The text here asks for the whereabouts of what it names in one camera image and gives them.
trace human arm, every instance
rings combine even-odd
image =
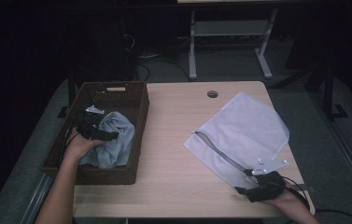
[[[72,223],[74,186],[79,161],[104,141],[87,140],[74,128],[67,140],[62,165],[44,201],[35,223]]]
[[[286,187],[292,188],[286,181]],[[284,190],[277,198],[263,201],[278,208],[284,215],[299,224],[318,224],[318,220],[310,213],[306,206],[294,194]]]

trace table leg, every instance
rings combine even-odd
[[[263,53],[265,52],[266,46],[268,45],[269,37],[271,36],[272,29],[275,23],[275,15],[277,14],[277,8],[274,8],[271,12],[271,16],[265,27],[265,33],[263,34],[263,40],[259,48],[255,49],[258,61],[260,62],[260,67],[262,69],[263,75],[266,78],[272,78],[272,72],[269,69],[268,63],[265,60]]]

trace black wall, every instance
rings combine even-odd
[[[39,2],[0,1],[0,190],[66,78],[62,25],[46,10]]]

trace black device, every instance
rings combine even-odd
[[[253,175],[252,170],[245,170],[245,174],[248,176],[254,176],[259,186],[254,189],[244,189],[235,187],[239,194],[246,195],[248,199],[254,202],[262,202],[277,198],[284,190],[288,190],[294,194],[299,200],[303,202],[307,209],[310,210],[310,205],[307,199],[305,199],[298,191],[292,188],[286,187],[286,182],[277,171],[272,171],[266,175]]]
[[[119,133],[99,130],[98,126],[103,119],[101,114],[93,112],[83,112],[83,120],[77,126],[77,131],[86,139],[111,141],[117,139]]]

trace floor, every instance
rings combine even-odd
[[[285,69],[292,39],[274,39],[269,42],[265,52],[274,77],[266,79],[254,52],[259,43],[257,38],[227,38],[220,42],[216,39],[202,39],[196,55],[198,77],[189,80],[188,48],[185,48],[188,39],[180,38],[174,54],[161,54],[155,49],[142,52],[140,65],[137,66],[138,79],[150,83],[258,80],[270,87],[296,72]],[[349,215],[319,210],[330,209],[352,214],[352,163],[349,162],[349,151],[352,151],[352,95],[344,83],[335,79],[333,102],[341,105],[349,118],[330,122],[321,110],[322,90],[311,93],[304,88],[308,77],[302,77],[283,89],[268,88],[268,92],[276,111],[290,130],[289,144],[310,191],[317,218],[321,223],[350,224],[352,217]],[[61,107],[67,105],[67,100],[65,81],[54,93],[0,194],[0,223],[29,223],[34,220],[34,216],[29,216],[37,208],[31,202],[43,200],[39,197],[41,189],[36,186],[46,181],[37,168],[50,145],[48,141],[43,142],[40,136],[55,136],[56,132],[49,130],[57,130],[60,126],[62,120],[56,116]],[[242,219],[233,221],[245,223]],[[262,220],[265,224],[287,221],[286,218]],[[121,219],[77,220],[77,223],[122,222],[124,220]]]

